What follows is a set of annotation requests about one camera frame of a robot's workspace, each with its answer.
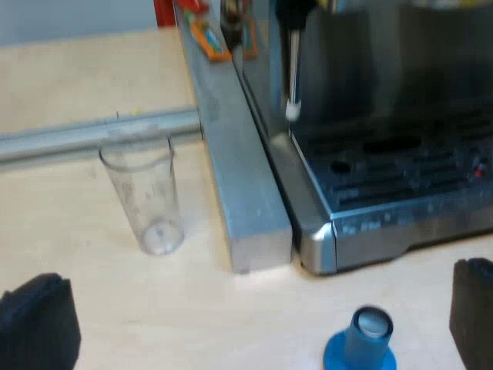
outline blue tamper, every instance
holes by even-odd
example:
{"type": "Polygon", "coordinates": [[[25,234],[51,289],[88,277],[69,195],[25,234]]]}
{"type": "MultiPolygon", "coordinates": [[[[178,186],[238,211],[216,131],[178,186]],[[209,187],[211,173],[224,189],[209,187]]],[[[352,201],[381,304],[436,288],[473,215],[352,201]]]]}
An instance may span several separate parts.
{"type": "Polygon", "coordinates": [[[397,363],[388,347],[394,324],[380,308],[362,307],[349,328],[334,335],[324,352],[325,370],[395,370],[397,363]]]}

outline drip tray grate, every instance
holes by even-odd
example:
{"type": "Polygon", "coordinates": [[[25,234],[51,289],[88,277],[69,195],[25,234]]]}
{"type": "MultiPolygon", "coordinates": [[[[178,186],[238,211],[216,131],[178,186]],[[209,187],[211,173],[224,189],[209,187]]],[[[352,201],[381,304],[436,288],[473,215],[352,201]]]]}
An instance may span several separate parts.
{"type": "Polygon", "coordinates": [[[463,191],[493,179],[493,114],[293,129],[332,212],[463,191]]]}

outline light wood table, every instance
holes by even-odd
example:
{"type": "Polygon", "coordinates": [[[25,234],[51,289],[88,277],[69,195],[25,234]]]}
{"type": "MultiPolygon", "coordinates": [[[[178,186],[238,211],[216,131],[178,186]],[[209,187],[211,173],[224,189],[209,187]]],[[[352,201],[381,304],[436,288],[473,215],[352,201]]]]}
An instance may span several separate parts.
{"type": "Polygon", "coordinates": [[[0,48],[0,135],[195,106],[175,28],[0,48]]]}
{"type": "Polygon", "coordinates": [[[354,310],[394,319],[399,369],[463,368],[448,330],[452,268],[493,258],[492,237],[414,251],[333,277],[290,266],[232,274],[203,143],[177,148],[186,228],[166,257],[142,253],[96,160],[0,173],[0,291],[42,272],[72,281],[77,369],[321,369],[354,310]]]}

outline clear plastic cup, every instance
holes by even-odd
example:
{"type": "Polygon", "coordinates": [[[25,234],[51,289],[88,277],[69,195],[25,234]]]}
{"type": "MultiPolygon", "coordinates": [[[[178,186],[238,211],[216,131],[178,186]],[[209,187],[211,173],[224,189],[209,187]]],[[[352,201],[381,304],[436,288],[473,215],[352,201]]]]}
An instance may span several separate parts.
{"type": "Polygon", "coordinates": [[[173,155],[169,137],[158,133],[118,135],[99,149],[133,233],[147,254],[168,254],[183,240],[173,155]]]}

